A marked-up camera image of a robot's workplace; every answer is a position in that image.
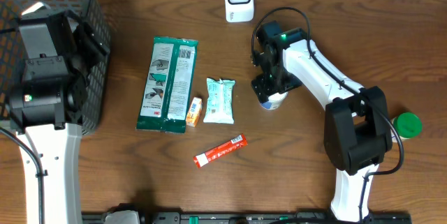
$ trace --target mesh basket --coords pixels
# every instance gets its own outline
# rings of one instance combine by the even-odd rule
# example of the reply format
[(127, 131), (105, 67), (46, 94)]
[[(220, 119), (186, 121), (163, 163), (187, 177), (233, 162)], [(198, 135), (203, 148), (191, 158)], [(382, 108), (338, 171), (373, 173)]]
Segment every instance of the mesh basket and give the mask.
[[(105, 23), (97, 0), (0, 0), (0, 29), (11, 28), (10, 21), (20, 16), (23, 10), (42, 1), (54, 8), (74, 10), (79, 16), (87, 18), (95, 34), (110, 47), (110, 32)], [(0, 119), (8, 119), (5, 109), (8, 90), (20, 82), (23, 71), (23, 59), (27, 59), (20, 34), (17, 32), (0, 35)], [(82, 134), (92, 133), (99, 123), (101, 103), (104, 92), (106, 70), (109, 56), (105, 61), (93, 67), (89, 75), (88, 99), (82, 109)]]

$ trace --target wooden table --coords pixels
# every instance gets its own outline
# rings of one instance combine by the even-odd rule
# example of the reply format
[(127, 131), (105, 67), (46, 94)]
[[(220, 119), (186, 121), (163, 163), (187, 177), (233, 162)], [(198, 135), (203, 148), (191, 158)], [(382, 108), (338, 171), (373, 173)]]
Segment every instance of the wooden table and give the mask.
[[(80, 148), (83, 211), (120, 202), (175, 211), (328, 208), (335, 168), (323, 148), (323, 109), (301, 87), (267, 111), (250, 87), (261, 71), (249, 58), (255, 23), (270, 9), (293, 6), (308, 14), (334, 65), (383, 89), (392, 117), (409, 110), (423, 122), (420, 137), (404, 143), (403, 168), (374, 179), (370, 208), (409, 211), (414, 223), (447, 219), (447, 0), (256, 0), (255, 18), (241, 24), (225, 21), (224, 0), (99, 2), (113, 46), (102, 123)], [(305, 25), (288, 11), (272, 19), (283, 29)], [(192, 96), (206, 100), (207, 77), (236, 81), (234, 125), (200, 121), (184, 135), (135, 130), (154, 36), (199, 40)], [(195, 155), (240, 133), (247, 147), (200, 170), (194, 165)], [(19, 149), (2, 139), (0, 154), (0, 223), (25, 223)], [(380, 169), (397, 159), (394, 146)]]

